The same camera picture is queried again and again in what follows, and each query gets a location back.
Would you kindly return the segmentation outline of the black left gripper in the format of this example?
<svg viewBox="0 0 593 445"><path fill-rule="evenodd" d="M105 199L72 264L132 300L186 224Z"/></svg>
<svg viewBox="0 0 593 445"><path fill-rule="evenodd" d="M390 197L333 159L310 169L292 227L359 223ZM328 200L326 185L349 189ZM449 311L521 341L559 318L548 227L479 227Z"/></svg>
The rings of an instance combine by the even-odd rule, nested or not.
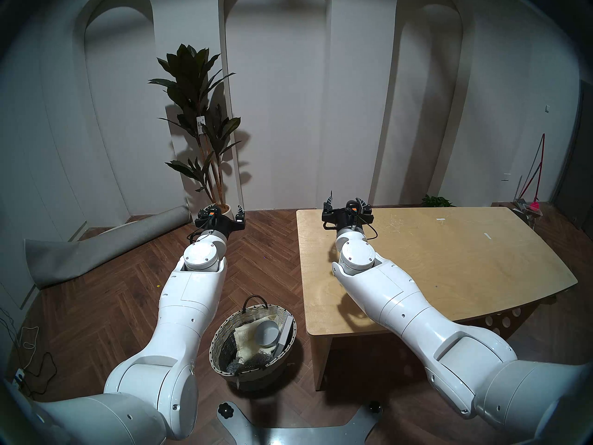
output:
<svg viewBox="0 0 593 445"><path fill-rule="evenodd" d="M229 238L234 231L245 229L246 219L244 208L238 205L236 217L228 218L220 213L200 213L195 219L195 226L202 234L212 234L220 238Z"/></svg>

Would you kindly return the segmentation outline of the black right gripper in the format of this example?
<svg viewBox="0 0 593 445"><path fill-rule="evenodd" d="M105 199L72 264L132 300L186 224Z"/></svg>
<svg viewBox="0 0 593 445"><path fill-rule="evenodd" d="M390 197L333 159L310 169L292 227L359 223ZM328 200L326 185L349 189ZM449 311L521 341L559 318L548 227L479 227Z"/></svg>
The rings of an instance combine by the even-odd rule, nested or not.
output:
<svg viewBox="0 0 593 445"><path fill-rule="evenodd" d="M362 230L374 222L371 206L359 198L360 210L333 209L333 191L324 203L323 229L340 231L345 228Z"/></svg>

